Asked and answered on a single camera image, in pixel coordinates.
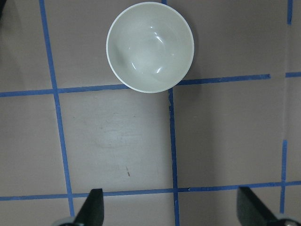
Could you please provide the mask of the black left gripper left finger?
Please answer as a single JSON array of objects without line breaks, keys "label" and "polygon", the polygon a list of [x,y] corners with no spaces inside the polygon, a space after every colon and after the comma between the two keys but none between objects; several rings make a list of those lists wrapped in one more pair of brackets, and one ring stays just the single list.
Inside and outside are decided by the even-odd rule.
[{"label": "black left gripper left finger", "polygon": [[75,217],[75,226],[102,226],[104,222],[103,190],[92,189]]}]

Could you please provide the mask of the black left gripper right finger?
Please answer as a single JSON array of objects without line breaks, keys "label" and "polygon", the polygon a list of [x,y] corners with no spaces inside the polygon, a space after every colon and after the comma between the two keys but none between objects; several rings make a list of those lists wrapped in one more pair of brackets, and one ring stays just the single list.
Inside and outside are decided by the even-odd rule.
[{"label": "black left gripper right finger", "polygon": [[282,225],[282,221],[246,186],[237,190],[237,218],[242,226]]}]

